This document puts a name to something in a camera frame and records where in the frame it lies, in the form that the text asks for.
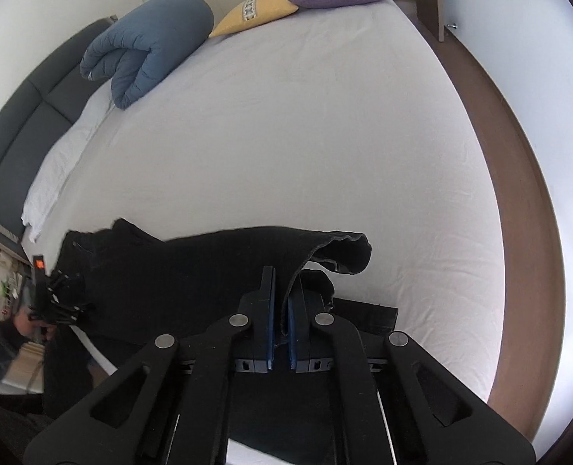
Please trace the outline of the person left hand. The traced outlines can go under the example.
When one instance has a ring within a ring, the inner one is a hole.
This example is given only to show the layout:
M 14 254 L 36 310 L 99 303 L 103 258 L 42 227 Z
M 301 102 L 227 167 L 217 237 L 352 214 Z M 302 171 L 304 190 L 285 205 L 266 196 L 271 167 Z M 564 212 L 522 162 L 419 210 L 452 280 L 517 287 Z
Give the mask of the person left hand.
M 11 322 L 16 334 L 13 336 L 13 348 L 19 351 L 26 342 L 36 342 L 45 345 L 56 332 L 56 326 L 33 317 L 28 308 L 22 308 L 16 313 Z

